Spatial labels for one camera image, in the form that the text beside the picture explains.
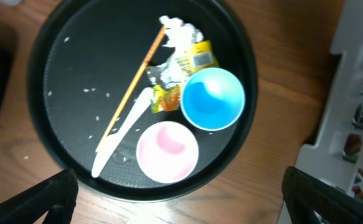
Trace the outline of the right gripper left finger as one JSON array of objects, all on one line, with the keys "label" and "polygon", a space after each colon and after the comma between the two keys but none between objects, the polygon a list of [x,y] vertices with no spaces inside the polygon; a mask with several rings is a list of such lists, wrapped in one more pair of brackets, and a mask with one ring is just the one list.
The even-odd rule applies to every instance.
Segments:
[{"label": "right gripper left finger", "polygon": [[78,181],[73,169],[65,169],[0,203],[0,223],[68,224],[76,206]]}]

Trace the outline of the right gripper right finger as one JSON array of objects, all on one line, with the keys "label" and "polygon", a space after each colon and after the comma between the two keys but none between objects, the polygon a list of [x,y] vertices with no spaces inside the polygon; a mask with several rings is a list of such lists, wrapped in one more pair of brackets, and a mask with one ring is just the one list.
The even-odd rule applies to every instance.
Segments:
[{"label": "right gripper right finger", "polygon": [[293,166],[285,170],[281,191],[292,224],[319,223],[316,215],[328,223],[363,224],[363,201]]}]

